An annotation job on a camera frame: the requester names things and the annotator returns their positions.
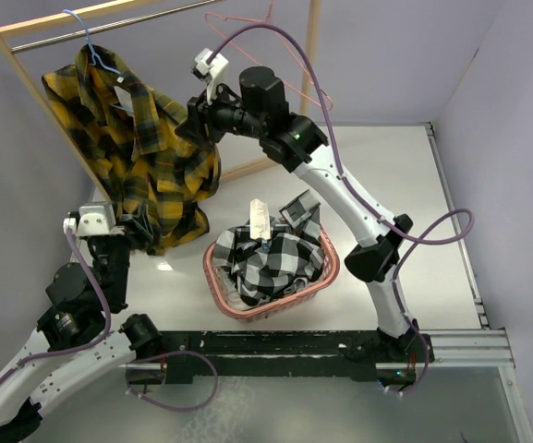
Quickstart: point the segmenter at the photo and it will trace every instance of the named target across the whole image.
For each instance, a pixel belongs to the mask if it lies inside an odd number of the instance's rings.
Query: yellow plaid shirt
[[[147,202],[154,244],[150,254],[207,233],[209,221],[197,202],[219,185],[217,148],[204,149],[176,136],[186,118],[177,102],[144,85],[114,53],[95,46],[119,76],[91,65],[84,46],[75,64],[46,74],[42,84],[53,111],[113,200],[116,217]],[[133,116],[120,105],[115,86],[130,93]]]

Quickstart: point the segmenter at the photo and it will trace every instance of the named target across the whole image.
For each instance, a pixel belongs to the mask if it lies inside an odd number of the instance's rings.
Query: plastic basket
[[[224,284],[221,280],[221,272],[212,265],[212,251],[214,243],[204,253],[202,267],[206,275],[209,288],[211,288],[212,298],[221,312],[226,316],[239,321],[249,323],[250,321],[268,318],[274,313],[282,312],[291,306],[298,305],[313,298],[318,291],[327,288],[338,276],[340,270],[340,259],[328,235],[321,230],[321,248],[323,249],[323,273],[318,281],[298,293],[293,293],[287,297],[280,298],[266,305],[255,307],[247,311],[239,311],[229,306],[224,296]]]

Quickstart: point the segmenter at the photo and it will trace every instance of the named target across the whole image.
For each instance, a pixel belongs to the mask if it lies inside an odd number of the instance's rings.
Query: white label tag
[[[254,198],[249,203],[249,238],[270,240],[270,215],[268,205]]]
[[[116,92],[116,98],[120,102],[120,105],[123,108],[132,110],[133,101],[130,98],[130,93],[127,90],[123,90],[122,88],[119,88],[117,86],[115,86],[115,92]],[[134,115],[132,111],[127,111],[127,114],[130,115],[131,117]]]

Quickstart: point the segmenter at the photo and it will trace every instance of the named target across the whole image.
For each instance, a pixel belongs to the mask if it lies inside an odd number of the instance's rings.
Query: blue clothes hanger
[[[118,69],[114,69],[113,67],[107,66],[102,61],[102,58],[98,55],[98,53],[96,53],[96,50],[93,49],[93,43],[91,42],[91,36],[90,36],[90,28],[88,28],[88,25],[85,24],[85,21],[83,21],[83,18],[81,18],[77,12],[72,11],[70,9],[63,9],[62,12],[71,14],[73,17],[77,19],[79,23],[81,23],[81,26],[83,26],[83,29],[85,30],[85,38],[91,51],[91,65],[97,66],[97,64],[99,63],[100,66],[103,67],[106,71],[114,72],[119,77],[122,77],[122,73]],[[117,104],[111,104],[110,106],[112,106],[113,108],[122,109],[123,111],[126,111],[128,113],[133,113],[132,109],[128,109],[123,106],[119,106]]]

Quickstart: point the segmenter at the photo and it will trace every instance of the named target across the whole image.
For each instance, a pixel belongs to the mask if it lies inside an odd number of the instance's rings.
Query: white wall
[[[507,0],[437,125],[491,325],[505,326],[533,421],[533,1]]]

